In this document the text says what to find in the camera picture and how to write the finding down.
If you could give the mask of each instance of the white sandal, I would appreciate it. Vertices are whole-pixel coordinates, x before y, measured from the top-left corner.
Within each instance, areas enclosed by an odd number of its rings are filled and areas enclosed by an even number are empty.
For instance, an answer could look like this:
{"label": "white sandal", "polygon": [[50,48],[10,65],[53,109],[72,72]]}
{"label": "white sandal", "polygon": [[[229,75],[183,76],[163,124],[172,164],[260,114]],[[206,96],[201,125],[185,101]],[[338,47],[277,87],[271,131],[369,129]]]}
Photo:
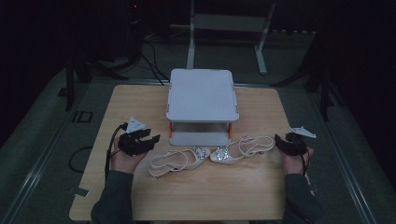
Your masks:
{"label": "white sandal", "polygon": [[194,147],[180,151],[169,150],[165,155],[153,158],[148,171],[159,178],[168,172],[192,170],[200,166],[209,155],[210,149],[207,147]]}
{"label": "white sandal", "polygon": [[[268,144],[260,143],[261,140],[270,141]],[[237,164],[245,157],[250,157],[256,152],[263,153],[274,147],[274,140],[268,136],[244,136],[238,142],[232,142],[224,147],[217,147],[210,154],[210,160],[222,164]]]}

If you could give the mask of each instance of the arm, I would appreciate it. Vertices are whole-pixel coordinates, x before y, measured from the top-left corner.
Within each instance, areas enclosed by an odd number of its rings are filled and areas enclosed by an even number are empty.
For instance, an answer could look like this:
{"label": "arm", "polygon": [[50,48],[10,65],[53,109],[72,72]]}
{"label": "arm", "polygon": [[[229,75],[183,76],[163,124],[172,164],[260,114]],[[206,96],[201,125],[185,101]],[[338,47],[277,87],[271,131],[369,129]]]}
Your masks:
{"label": "arm", "polygon": [[100,200],[93,206],[93,223],[132,223],[131,188],[134,175],[111,170]]}
{"label": "arm", "polygon": [[132,183],[134,170],[147,155],[128,156],[118,149],[118,138],[114,141],[115,152],[111,156],[111,168],[99,201],[93,206],[93,223],[132,223]]}
{"label": "arm", "polygon": [[[312,155],[314,149],[308,148]],[[311,194],[308,181],[303,173],[300,157],[283,155],[285,172],[286,207],[283,223],[316,223],[324,215],[324,209],[317,198]]]}

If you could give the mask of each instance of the metal stand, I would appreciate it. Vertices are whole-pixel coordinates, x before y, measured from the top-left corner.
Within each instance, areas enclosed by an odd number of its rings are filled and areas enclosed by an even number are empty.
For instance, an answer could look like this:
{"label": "metal stand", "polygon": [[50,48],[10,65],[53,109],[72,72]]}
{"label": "metal stand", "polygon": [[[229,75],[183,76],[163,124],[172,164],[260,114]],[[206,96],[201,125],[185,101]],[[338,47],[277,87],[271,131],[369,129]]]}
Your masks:
{"label": "metal stand", "polygon": [[273,3],[266,18],[264,17],[246,17],[246,16],[226,16],[226,15],[209,15],[209,14],[195,14],[194,0],[191,0],[191,16],[190,16],[190,45],[187,58],[187,68],[194,67],[195,54],[195,29],[210,29],[210,30],[227,30],[227,31],[245,31],[245,32],[261,32],[262,37],[258,45],[254,47],[256,53],[257,64],[259,66],[260,74],[266,75],[267,69],[264,58],[262,56],[262,47],[268,30],[271,24],[271,19],[274,15],[276,4]]}

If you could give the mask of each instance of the white box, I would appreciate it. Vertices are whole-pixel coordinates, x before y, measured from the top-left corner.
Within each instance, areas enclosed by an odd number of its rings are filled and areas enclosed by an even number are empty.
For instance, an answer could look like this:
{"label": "white box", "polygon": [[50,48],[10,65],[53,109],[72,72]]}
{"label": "white box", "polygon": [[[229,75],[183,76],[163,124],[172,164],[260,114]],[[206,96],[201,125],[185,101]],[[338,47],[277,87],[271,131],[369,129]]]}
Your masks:
{"label": "white box", "polygon": [[224,146],[239,119],[233,76],[227,70],[174,69],[166,117],[174,146]]}

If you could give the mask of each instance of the orange trim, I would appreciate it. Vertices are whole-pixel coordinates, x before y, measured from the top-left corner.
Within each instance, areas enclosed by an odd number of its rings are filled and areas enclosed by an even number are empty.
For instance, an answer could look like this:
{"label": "orange trim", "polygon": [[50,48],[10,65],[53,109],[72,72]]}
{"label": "orange trim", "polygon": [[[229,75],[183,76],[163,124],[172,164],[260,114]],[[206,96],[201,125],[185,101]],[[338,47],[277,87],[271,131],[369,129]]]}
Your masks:
{"label": "orange trim", "polygon": [[169,122],[169,138],[172,138],[172,122]]}
{"label": "orange trim", "polygon": [[231,123],[228,124],[228,138],[231,139],[233,131],[233,125]]}

